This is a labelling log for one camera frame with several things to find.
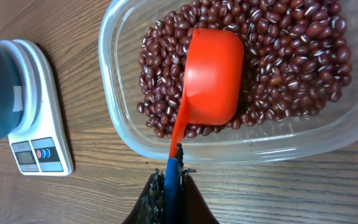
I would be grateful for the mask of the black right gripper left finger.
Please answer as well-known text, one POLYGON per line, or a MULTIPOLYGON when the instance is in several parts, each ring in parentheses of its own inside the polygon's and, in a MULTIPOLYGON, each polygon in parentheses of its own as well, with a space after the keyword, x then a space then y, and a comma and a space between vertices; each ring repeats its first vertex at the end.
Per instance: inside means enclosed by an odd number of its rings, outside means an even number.
POLYGON ((164 174, 159 169, 151 174, 134 208, 122 224, 161 224, 163 217, 164 174))

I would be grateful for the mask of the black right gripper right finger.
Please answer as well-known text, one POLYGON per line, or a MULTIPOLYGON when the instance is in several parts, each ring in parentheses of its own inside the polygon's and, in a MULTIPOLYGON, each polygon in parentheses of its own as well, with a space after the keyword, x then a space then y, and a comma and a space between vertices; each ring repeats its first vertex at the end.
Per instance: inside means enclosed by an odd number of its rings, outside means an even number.
POLYGON ((181 189, 177 200, 177 221, 182 224, 219 224, 211 213, 191 173, 196 169, 185 169, 183 163, 183 148, 177 144, 175 158, 181 168, 181 189))

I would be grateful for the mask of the orange scoop with blue handle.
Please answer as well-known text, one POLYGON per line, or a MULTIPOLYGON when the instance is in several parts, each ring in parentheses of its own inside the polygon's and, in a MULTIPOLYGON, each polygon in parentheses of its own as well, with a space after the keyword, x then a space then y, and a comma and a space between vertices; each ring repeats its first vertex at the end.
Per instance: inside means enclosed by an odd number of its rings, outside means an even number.
POLYGON ((228 30, 195 28, 164 180, 164 222, 175 223, 180 163, 175 157, 188 124, 223 125, 236 113, 244 62, 241 39, 228 30))

